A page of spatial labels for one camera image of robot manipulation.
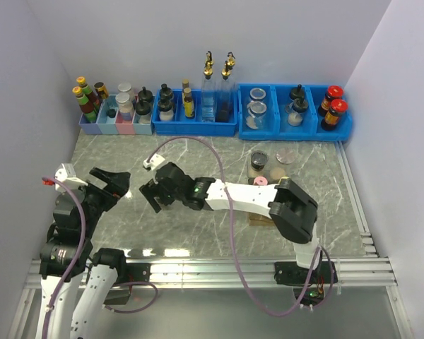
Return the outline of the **pink lid spice jar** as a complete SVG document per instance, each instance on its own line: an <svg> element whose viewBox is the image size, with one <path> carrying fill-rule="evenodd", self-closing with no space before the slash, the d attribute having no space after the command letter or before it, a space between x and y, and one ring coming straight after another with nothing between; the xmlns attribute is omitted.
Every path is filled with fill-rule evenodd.
<svg viewBox="0 0 424 339"><path fill-rule="evenodd" d="M253 185L255 186L266 186L268 184L268 180L266 177L258 176L254 179Z"/></svg>

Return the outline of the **silver lid spice jar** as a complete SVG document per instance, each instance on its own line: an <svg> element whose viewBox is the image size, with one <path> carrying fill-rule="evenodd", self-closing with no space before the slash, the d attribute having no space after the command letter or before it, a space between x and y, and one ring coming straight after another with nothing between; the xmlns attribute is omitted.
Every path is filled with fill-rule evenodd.
<svg viewBox="0 0 424 339"><path fill-rule="evenodd" d="M282 148L276 152L276 164L270 171L272 180L279 180L287 175L286 168L292 164L296 158L296 153L292 149Z"/></svg>

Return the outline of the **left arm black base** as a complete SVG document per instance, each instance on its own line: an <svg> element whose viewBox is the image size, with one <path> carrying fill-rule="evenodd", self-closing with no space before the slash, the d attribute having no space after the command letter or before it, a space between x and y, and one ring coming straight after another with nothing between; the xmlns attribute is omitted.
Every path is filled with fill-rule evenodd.
<svg viewBox="0 0 424 339"><path fill-rule="evenodd" d="M124 273L118 275L116 283L108 292L104 304L111 307L125 305L131 297L132 287L120 287L119 284L133 281L148 282L150 273L150 263L128 263Z"/></svg>

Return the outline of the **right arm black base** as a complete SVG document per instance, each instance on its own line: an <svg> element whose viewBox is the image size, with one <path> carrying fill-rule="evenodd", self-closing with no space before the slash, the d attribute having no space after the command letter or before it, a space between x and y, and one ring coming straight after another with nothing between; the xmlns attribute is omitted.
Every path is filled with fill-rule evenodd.
<svg viewBox="0 0 424 339"><path fill-rule="evenodd" d="M303 285L306 281L308 269L300 268L294 262L278 261L274 263L274 280L277 285L294 287L294 297L299 298ZM329 265L328 261L320 263L312 271L308 288L300 302L305 307L315 307L325 297L325 285L338 283L338 275L334 262Z"/></svg>

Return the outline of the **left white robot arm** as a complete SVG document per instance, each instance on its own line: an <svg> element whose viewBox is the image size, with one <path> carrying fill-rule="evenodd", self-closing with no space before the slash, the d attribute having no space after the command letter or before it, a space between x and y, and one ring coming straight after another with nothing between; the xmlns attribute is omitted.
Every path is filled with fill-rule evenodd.
<svg viewBox="0 0 424 339"><path fill-rule="evenodd" d="M91 238L104 212L129 190L128 172L97 167L90 174L105 183L100 188L76 176L73 165L62 164L44 184L59 192L54 222L40 251L42 304L37 338L87 338L114 284L128 276L124 252L100 249Z"/></svg>

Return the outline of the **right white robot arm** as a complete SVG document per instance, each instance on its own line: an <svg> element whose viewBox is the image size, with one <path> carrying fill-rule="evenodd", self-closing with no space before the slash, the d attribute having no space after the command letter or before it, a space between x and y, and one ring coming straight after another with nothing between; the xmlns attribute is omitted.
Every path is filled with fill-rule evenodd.
<svg viewBox="0 0 424 339"><path fill-rule="evenodd" d="M211 177L191 178L173 162L144 161L154 171L152 180L140 192L155 212L175 201L192 210L234 210L270 218L281 236L293 243L297 273L312 282L322 273L316 233L317 202L292 179L262 186L225 183Z"/></svg>

